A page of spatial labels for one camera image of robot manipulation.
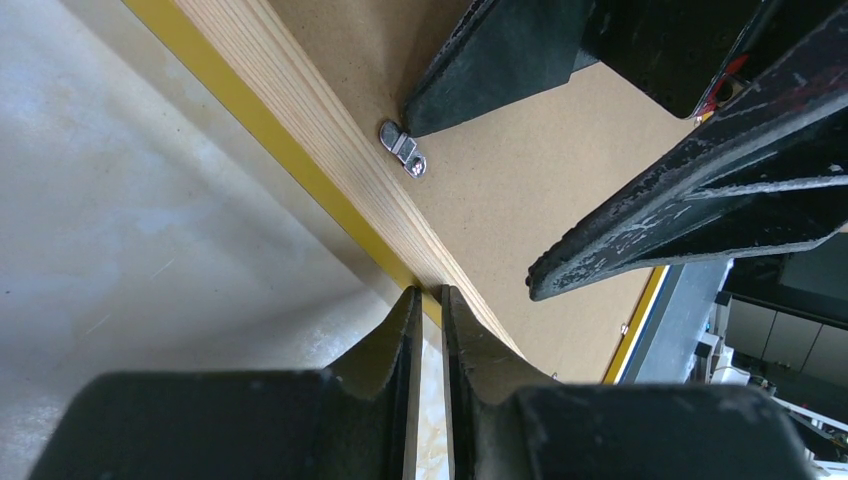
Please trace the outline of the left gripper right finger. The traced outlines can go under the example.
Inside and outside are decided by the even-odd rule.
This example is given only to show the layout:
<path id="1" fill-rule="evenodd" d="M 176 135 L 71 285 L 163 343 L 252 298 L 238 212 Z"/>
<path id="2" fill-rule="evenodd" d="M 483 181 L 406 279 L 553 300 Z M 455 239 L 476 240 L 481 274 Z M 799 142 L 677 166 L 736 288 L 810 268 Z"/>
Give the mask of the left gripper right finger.
<path id="1" fill-rule="evenodd" d="M 789 418 L 742 386 L 564 384 L 485 328 L 444 286 L 455 479 L 810 479 Z"/>

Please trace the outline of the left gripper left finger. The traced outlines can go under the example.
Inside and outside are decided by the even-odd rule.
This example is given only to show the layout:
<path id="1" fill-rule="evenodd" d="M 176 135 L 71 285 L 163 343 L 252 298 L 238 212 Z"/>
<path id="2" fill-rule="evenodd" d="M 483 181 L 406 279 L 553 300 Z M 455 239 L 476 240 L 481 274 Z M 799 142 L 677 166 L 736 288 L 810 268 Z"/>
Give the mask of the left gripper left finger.
<path id="1" fill-rule="evenodd" d="M 320 369 L 119 372 L 72 400 L 34 479 L 411 479 L 422 294 Z"/>

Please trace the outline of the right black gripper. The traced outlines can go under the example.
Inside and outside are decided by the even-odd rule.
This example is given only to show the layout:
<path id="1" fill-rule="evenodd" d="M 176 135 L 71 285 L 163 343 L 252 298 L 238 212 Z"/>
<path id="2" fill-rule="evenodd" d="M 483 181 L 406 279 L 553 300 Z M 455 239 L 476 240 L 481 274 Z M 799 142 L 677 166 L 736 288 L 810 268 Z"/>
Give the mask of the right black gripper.
<path id="1" fill-rule="evenodd" d="M 701 114 L 726 77 L 764 71 L 540 256 L 529 296 L 640 268 L 808 251 L 847 222 L 842 5 L 474 1 L 407 96 L 404 125 L 422 137 L 561 86 L 582 41 L 680 119 Z"/>

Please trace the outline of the yellow wooden photo frame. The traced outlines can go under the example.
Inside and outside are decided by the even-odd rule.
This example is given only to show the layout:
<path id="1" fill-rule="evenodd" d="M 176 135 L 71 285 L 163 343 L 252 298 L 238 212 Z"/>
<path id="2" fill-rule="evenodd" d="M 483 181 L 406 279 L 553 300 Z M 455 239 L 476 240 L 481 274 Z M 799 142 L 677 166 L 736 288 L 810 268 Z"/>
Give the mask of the yellow wooden photo frame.
<path id="1" fill-rule="evenodd" d="M 507 332 L 393 175 L 382 152 L 267 1 L 131 1 L 131 12 L 400 287 L 458 286 Z"/>

